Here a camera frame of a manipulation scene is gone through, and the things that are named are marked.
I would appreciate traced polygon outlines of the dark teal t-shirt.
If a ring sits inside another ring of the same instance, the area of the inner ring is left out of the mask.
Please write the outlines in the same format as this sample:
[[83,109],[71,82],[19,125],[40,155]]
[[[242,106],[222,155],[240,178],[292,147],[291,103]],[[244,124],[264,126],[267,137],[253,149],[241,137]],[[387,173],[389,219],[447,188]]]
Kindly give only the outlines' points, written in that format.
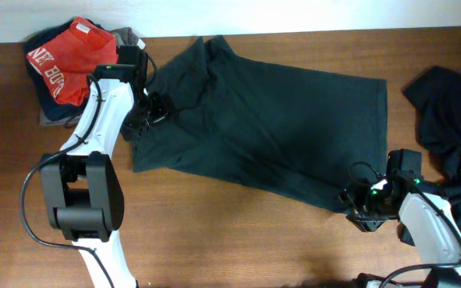
[[219,36],[160,68],[150,90],[177,112],[122,128],[135,172],[166,167],[342,213],[350,166],[386,165],[382,79],[256,62]]

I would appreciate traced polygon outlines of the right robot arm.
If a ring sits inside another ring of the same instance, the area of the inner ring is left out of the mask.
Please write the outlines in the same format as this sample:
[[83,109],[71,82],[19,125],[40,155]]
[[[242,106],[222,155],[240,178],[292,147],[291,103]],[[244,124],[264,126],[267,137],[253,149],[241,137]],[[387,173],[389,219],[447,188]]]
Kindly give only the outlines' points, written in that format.
[[442,188],[421,175],[422,155],[407,149],[387,156],[384,174],[374,179],[351,178],[339,195],[346,218],[362,232],[375,232],[397,220],[406,228],[419,254],[416,265],[399,268],[385,277],[360,274],[355,287],[400,287],[396,277],[421,270],[425,278],[408,287],[461,287],[461,231]]

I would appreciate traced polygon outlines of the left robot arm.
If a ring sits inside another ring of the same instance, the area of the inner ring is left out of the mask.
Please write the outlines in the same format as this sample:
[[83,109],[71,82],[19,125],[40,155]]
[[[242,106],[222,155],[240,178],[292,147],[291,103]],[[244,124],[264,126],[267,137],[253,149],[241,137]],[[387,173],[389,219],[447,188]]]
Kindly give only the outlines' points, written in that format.
[[152,62],[143,48],[124,45],[117,63],[88,74],[89,98],[73,134],[35,167],[50,226],[66,239],[62,248],[82,255],[96,287],[138,286],[120,239],[125,201],[111,157],[122,128],[152,128],[178,113],[168,96],[148,91]]

